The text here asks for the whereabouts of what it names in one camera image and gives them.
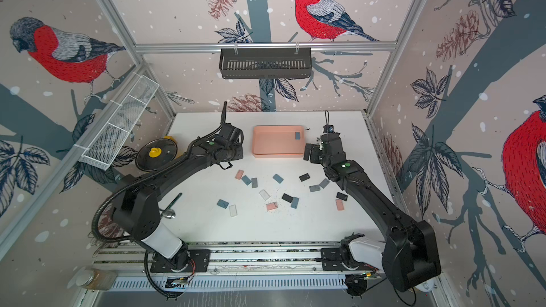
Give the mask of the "pink plastic storage tray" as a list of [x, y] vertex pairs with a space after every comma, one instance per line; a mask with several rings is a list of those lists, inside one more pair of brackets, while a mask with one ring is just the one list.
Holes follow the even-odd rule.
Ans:
[[[252, 153], [255, 158], [302, 158], [306, 145], [301, 125], [261, 125], [253, 129]], [[295, 139], [295, 132], [301, 139]]]

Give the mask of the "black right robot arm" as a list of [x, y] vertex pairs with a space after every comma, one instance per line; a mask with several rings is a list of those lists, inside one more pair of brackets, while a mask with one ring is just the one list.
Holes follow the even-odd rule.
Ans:
[[340, 134], [332, 125], [316, 144], [307, 144], [304, 160], [323, 166], [328, 180], [353, 197], [381, 231], [382, 269], [395, 289], [404, 292], [439, 276], [442, 267], [432, 226], [416, 221], [391, 202], [371, 181], [362, 166], [348, 160]]

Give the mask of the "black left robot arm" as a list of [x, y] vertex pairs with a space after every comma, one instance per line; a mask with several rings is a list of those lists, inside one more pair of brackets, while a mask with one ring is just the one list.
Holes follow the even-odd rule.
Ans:
[[[188, 246], [162, 222], [159, 202], [176, 186], [208, 167], [243, 158], [244, 133], [241, 129], [223, 122], [210, 134], [199, 137], [189, 144], [178, 159], [147, 175], [128, 176], [125, 184], [99, 206], [91, 222], [95, 239], [103, 243], [132, 240], [149, 252], [162, 256], [177, 270], [189, 262]], [[107, 207], [110, 218], [128, 236], [108, 237], [100, 231], [99, 221]]]

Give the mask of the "grey eraser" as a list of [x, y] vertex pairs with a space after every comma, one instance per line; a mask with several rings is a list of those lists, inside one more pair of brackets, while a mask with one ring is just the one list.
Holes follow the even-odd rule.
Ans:
[[322, 180], [322, 182], [319, 184], [319, 186], [320, 186], [322, 189], [324, 189], [325, 187], [328, 186], [328, 184], [330, 184], [330, 182], [331, 182], [330, 180], [324, 179], [324, 180]]
[[310, 190], [311, 192], [317, 192], [317, 191], [320, 191], [320, 190], [321, 190], [321, 186], [319, 186], [319, 185], [313, 185], [313, 186], [310, 186], [310, 187], [309, 187], [309, 190]]

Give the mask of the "pink eraser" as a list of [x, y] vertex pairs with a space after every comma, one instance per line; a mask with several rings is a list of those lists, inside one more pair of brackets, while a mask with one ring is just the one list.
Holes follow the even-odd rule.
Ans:
[[277, 209], [278, 209], [278, 203], [277, 203], [277, 202], [268, 203], [268, 204], [266, 205], [266, 209], [267, 209], [268, 211], [277, 210]]
[[336, 208], [338, 211], [344, 210], [344, 201], [341, 199], [336, 199]]
[[244, 171], [243, 170], [238, 170], [236, 175], [235, 175], [235, 178], [237, 180], [240, 180], [243, 177], [243, 175], [244, 175]]

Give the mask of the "white eraser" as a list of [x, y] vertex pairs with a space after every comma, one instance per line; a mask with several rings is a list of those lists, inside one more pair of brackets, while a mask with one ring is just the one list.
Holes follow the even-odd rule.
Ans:
[[229, 206], [229, 211], [230, 211], [230, 217], [237, 216], [237, 207], [235, 205]]
[[270, 195], [267, 193], [266, 190], [261, 190], [259, 192], [260, 196], [263, 198], [263, 200], [267, 201], [270, 199]]

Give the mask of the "yellow electric cooking pot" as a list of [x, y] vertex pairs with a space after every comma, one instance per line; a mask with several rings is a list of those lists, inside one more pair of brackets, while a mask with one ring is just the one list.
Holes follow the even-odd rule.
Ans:
[[165, 136], [145, 144], [136, 155], [135, 165], [143, 172], [152, 172], [183, 155], [176, 139]]

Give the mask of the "glass jar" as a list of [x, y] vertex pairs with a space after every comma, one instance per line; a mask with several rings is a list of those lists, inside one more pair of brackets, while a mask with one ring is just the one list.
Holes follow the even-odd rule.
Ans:
[[75, 275], [75, 285], [87, 290], [108, 291], [116, 279], [115, 271], [83, 267]]

